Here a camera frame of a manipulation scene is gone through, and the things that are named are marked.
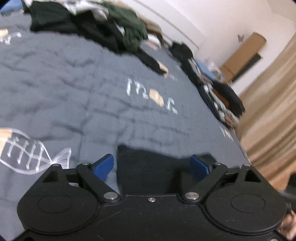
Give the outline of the person's right hand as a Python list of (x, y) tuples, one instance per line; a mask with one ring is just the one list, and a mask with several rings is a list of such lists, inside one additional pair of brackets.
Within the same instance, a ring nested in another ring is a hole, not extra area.
[(283, 219), (280, 227), (277, 230), (287, 240), (294, 240), (296, 236), (296, 216), (295, 212), (291, 211)]

